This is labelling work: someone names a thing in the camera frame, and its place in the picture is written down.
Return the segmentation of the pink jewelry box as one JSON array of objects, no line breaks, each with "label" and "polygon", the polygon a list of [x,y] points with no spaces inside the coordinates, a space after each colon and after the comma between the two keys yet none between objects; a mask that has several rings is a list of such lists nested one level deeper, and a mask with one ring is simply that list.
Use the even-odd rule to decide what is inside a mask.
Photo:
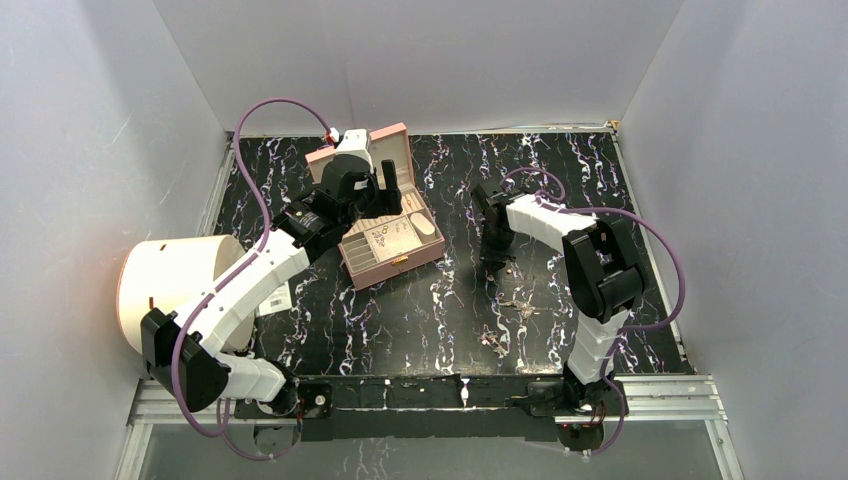
[{"label": "pink jewelry box", "polygon": [[[398,123],[369,132],[370,155],[379,189],[385,187],[382,160],[393,160],[402,194],[402,213],[373,219],[361,218],[349,229],[330,228],[325,222],[311,247],[335,247],[343,256],[357,290],[372,286],[441,258],[444,237],[430,208],[415,185],[407,128]],[[306,155],[315,181],[315,198],[324,166],[335,147],[325,147]]]}]

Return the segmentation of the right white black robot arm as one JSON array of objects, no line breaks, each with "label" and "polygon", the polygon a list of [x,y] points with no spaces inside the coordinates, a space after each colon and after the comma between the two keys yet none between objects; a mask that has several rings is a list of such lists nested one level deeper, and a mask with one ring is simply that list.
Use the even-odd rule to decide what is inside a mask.
[{"label": "right white black robot arm", "polygon": [[477,184],[472,199],[483,215],[480,260],[486,272],[507,266],[518,234],[562,254],[578,310],[575,345],[562,386],[551,393],[530,390],[529,403],[590,413],[611,388],[614,346],[647,285],[628,226],[608,216],[563,213],[533,194],[510,194],[494,180]]}]

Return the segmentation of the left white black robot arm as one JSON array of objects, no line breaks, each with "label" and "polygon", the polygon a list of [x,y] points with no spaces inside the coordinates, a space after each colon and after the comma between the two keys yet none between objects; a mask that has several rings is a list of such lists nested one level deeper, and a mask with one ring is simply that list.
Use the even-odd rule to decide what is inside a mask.
[{"label": "left white black robot arm", "polygon": [[321,180],[294,197],[267,231],[199,296],[169,313],[153,307],[140,321],[148,373],[195,413],[226,399],[260,402],[275,416],[294,411],[297,377],[283,364],[231,352],[226,342],[279,286],[335,248],[362,218],[402,210],[396,165],[374,167],[336,154]]}]

